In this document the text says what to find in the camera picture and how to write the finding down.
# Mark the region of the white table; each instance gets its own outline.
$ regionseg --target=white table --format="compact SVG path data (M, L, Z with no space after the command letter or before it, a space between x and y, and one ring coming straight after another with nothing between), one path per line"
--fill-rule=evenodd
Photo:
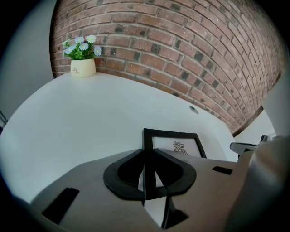
M28 98L0 136L1 172L11 192L31 200L75 166L142 148L143 128L197 133L209 159L237 161L227 126L153 87L96 73L69 73Z

